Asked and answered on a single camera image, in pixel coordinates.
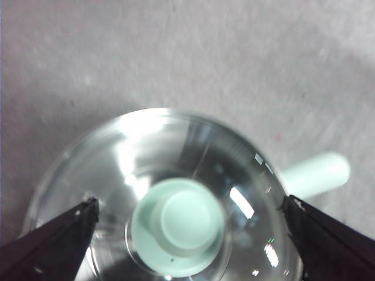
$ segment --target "gray floor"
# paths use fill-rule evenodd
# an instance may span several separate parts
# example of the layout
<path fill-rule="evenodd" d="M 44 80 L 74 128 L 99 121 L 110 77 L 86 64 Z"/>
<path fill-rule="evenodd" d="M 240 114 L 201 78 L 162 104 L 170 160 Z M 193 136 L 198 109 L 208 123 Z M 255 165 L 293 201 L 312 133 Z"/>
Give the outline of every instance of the gray floor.
<path fill-rule="evenodd" d="M 375 238 L 375 2 L 3 1 L 2 242 L 53 159 L 140 108 L 224 121 L 280 168 L 352 164 L 309 200 Z"/>

